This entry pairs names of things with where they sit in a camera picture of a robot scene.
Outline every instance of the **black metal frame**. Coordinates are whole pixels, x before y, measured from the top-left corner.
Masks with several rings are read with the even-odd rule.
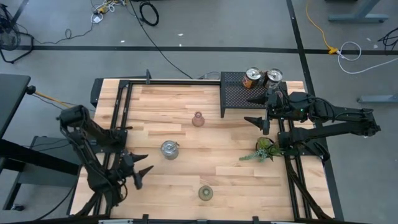
[[[146,83],[150,83],[150,85],[218,85],[221,88],[221,80],[150,80],[148,77],[146,79],[137,78],[137,79],[132,79],[132,80],[120,80],[119,86],[118,86],[118,94],[117,94],[116,101],[115,101],[114,113],[112,116],[111,127],[116,126],[116,121],[118,118],[118,111],[119,111],[119,107],[120,107],[123,89],[127,88],[127,93],[126,93],[126,101],[125,101],[124,109],[123,109],[121,127],[126,127],[129,102],[130,102],[131,93],[132,93],[132,86],[134,84],[145,85]],[[294,127],[293,122],[289,121],[289,128],[292,129],[293,127]],[[279,129],[280,129],[280,132],[285,131],[283,119],[279,120]],[[304,178],[303,167],[302,167],[302,162],[301,162],[301,158],[300,158],[300,156],[302,156],[302,155],[307,155],[307,153],[300,151],[300,154],[295,156],[294,159],[295,159],[295,163],[296,163],[298,179],[305,188],[305,178]],[[103,166],[108,166],[109,156],[110,155],[108,155],[108,158],[106,157],[104,159]],[[286,168],[287,168],[286,171],[288,172],[288,166],[291,163],[291,161],[290,161],[291,158],[289,156],[285,156],[284,158],[285,158],[285,164],[286,164]],[[334,176],[330,176],[330,173],[333,173],[332,167],[325,167],[325,177],[326,177],[327,182],[329,183],[328,184],[329,188],[331,187],[330,183],[335,183],[335,181],[334,181],[335,178],[334,178]],[[303,202],[304,202],[305,218],[300,217],[299,205],[297,203],[297,194],[295,191],[295,184],[294,184],[294,181],[291,178],[289,178],[289,175],[288,175],[288,183],[289,183],[289,192],[290,192],[290,199],[292,202],[292,211],[294,214],[294,219],[302,220],[302,221],[306,221],[306,222],[312,222],[312,211],[309,206],[309,202],[306,200],[306,198],[304,196],[303,196]],[[101,201],[99,200],[94,209],[94,213],[93,213],[94,215],[99,214],[100,206],[101,206]],[[110,216],[110,214],[111,214],[111,209],[107,206],[105,215]],[[135,222],[141,222],[143,220],[134,219]],[[252,221],[206,220],[206,222],[204,222],[204,223],[220,223],[220,224],[221,223],[270,223],[270,222],[257,222],[256,220],[258,220],[258,219],[253,218]],[[338,220],[342,221],[342,219],[340,219],[338,217],[336,217],[335,220],[332,220],[332,221],[338,222]],[[149,222],[151,222],[151,223],[152,222],[183,223],[183,222],[189,222],[189,221],[200,223],[200,220],[149,220]]]

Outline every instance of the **potted plant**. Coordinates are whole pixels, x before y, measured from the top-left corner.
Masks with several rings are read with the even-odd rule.
[[[240,157],[240,161],[258,158],[259,162],[264,162],[265,159],[270,158],[274,161],[274,156],[281,156],[282,150],[275,142],[269,138],[260,137],[257,140],[256,151],[250,155]]]

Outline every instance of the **perforated metal platform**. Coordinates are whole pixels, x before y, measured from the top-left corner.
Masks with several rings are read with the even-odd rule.
[[[265,105],[249,103],[246,100],[261,96],[267,90],[261,85],[263,78],[254,88],[247,89],[242,84],[244,72],[221,72],[221,117],[226,108],[265,109]]]

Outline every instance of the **wooden tabletop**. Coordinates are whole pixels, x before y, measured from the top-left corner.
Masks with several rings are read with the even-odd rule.
[[[118,89],[118,79],[105,79],[94,120],[109,128]],[[302,82],[287,82],[289,93],[304,91]],[[124,105],[126,91],[121,105]],[[192,118],[201,111],[205,125],[196,128]],[[219,86],[134,85],[126,126],[126,147],[135,154],[148,154],[136,163],[136,170],[154,165],[144,177],[143,188],[136,190],[127,179],[128,196],[111,212],[112,218],[184,220],[293,220],[285,162],[282,157],[239,161],[253,152],[262,132],[243,120],[244,116],[264,116],[264,110],[227,109],[220,118]],[[122,110],[119,110],[118,125]],[[295,123],[312,128],[311,122]],[[279,125],[271,121],[267,137],[277,140]],[[166,140],[180,144],[179,155],[169,161],[160,152]],[[307,189],[326,214],[334,217],[322,162],[315,156],[302,156]],[[78,212],[92,195],[82,169],[71,214]],[[214,196],[204,202],[198,189],[209,185]],[[303,203],[297,190],[300,216]]]

